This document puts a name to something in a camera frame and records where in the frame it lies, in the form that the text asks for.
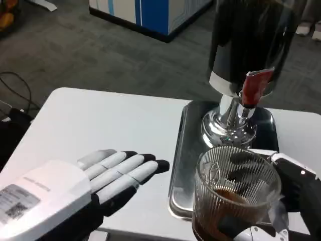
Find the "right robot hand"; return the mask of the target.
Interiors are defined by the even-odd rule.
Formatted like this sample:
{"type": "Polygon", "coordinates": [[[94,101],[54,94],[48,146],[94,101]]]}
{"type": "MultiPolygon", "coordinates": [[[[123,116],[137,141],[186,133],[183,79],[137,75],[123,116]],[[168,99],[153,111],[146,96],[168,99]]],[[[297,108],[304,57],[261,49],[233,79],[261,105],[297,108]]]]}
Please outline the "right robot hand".
{"type": "Polygon", "coordinates": [[[225,214],[218,221],[218,230],[232,240],[320,240],[320,178],[316,172],[284,153],[254,149],[277,170],[281,182],[281,199],[269,211],[272,226],[251,224],[225,214]],[[288,229],[288,213],[298,212],[309,234],[288,229]]]}

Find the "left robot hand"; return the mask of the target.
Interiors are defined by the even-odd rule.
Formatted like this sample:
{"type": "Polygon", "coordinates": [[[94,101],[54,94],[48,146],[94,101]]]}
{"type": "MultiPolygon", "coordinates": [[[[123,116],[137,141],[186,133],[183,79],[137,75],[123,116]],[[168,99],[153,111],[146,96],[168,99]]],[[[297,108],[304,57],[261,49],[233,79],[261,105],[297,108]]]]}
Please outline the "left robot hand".
{"type": "Polygon", "coordinates": [[[1,188],[1,240],[83,240],[170,164],[152,154],[95,151],[50,160],[1,188]]]}

